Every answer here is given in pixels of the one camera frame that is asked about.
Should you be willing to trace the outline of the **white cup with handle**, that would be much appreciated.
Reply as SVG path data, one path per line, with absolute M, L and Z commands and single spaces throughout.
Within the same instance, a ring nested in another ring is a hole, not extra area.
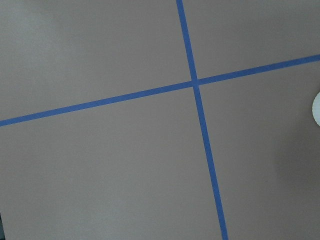
M 318 126 L 320 126 L 320 92 L 315 96 L 312 103 L 312 116 Z

